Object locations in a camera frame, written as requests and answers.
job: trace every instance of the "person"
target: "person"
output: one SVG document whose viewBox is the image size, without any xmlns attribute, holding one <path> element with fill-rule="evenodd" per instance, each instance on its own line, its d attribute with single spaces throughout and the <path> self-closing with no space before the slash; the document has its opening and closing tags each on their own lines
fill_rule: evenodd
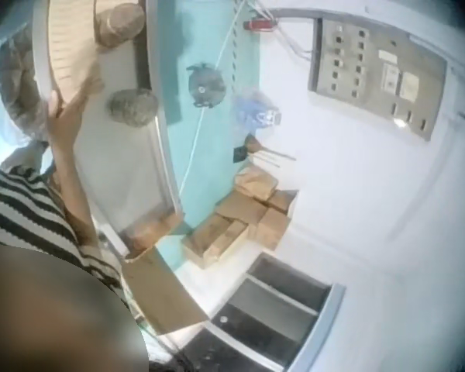
<svg viewBox="0 0 465 372">
<path fill-rule="evenodd" d="M 88 81 L 63 109 L 60 109 L 60 98 L 54 91 L 48 102 L 46 130 L 49 142 L 32 140 L 26 147 L 14 151 L 0 165 L 0 246 L 46 253 L 81 268 L 118 295 L 127 307 L 119 262 L 98 241 L 88 200 L 75 165 L 74 143 L 88 103 L 89 88 Z M 44 174 L 40 174 L 42 156 L 48 146 L 53 154 L 58 190 L 50 186 Z M 42 301 L 46 297 L 35 291 L 32 293 L 36 297 L 31 296 L 37 298 L 35 301 Z M 33 301 L 31 296 L 24 300 L 24 304 Z M 79 339 L 85 340 L 83 334 L 78 334 Z M 107 349 L 101 347 L 93 350 L 97 350 L 93 355 L 110 355 Z M 107 370 L 107 360 L 103 366 L 91 370 Z M 177 369 L 150 362 L 152 370 Z"/>
</svg>

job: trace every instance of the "striped shirt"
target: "striped shirt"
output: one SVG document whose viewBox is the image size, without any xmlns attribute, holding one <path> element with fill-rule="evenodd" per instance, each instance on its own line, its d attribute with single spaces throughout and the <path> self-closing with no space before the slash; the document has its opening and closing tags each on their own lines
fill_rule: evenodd
<svg viewBox="0 0 465 372">
<path fill-rule="evenodd" d="M 117 259 L 105 248 L 78 244 L 53 192 L 32 168 L 0 170 L 0 245 L 65 260 L 98 278 L 125 302 Z"/>
</svg>

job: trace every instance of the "white wall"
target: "white wall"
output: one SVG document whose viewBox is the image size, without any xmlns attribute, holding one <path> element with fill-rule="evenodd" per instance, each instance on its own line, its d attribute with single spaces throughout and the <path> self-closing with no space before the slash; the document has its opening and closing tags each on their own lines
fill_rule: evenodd
<svg viewBox="0 0 465 372">
<path fill-rule="evenodd" d="M 464 56 L 450 66 L 465 67 L 460 52 L 465 34 L 410 9 L 385 0 L 321 0 L 317 6 L 405 27 L 448 55 Z M 310 22 L 281 25 L 304 49 L 312 47 Z M 391 323 L 382 335 L 393 351 L 369 342 L 365 352 L 373 350 L 382 361 L 370 370 L 441 371 L 465 350 L 465 123 L 450 120 L 465 101 L 465 82 L 449 70 L 436 128 L 423 143 L 370 114 L 308 92 L 308 71 L 308 62 L 294 57 L 275 35 L 263 35 L 260 88 L 279 106 L 283 120 L 277 132 L 259 137 L 298 161 L 283 162 L 280 169 L 259 164 L 279 177 L 281 187 L 301 189 L 293 224 L 314 249 L 330 247 L 403 285 L 401 295 L 395 292 L 403 308 L 385 317 Z M 309 264 L 303 257 L 292 260 Z M 338 322 L 350 327 L 352 316 L 340 314 Z M 401 331 L 393 333 L 393 324 Z M 335 348 L 333 364 L 325 370 L 343 371 L 336 350 L 344 337 L 332 342 L 327 347 Z"/>
</svg>

